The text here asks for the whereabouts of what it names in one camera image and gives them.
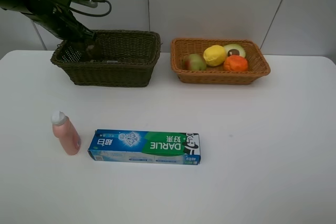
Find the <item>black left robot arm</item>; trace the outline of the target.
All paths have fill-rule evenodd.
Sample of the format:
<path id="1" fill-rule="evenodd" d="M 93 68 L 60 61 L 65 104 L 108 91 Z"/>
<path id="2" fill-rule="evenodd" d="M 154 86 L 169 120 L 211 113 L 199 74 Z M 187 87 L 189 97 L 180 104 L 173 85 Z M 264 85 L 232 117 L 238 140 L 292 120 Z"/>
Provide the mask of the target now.
<path id="1" fill-rule="evenodd" d="M 96 34 L 76 20 L 70 10 L 72 2 L 91 4 L 91 0 L 1 0 L 1 9 L 23 14 L 58 39 L 93 44 Z"/>

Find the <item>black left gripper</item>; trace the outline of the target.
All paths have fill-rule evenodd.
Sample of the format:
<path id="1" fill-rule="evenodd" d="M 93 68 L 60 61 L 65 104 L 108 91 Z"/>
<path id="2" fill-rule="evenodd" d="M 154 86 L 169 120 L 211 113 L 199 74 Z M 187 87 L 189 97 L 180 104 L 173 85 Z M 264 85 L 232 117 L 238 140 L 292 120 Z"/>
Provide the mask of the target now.
<path id="1" fill-rule="evenodd" d="M 86 47 L 96 45 L 95 31 L 78 22 L 71 11 L 49 0 L 29 0 L 27 9 L 33 22 L 61 40 L 85 41 Z"/>

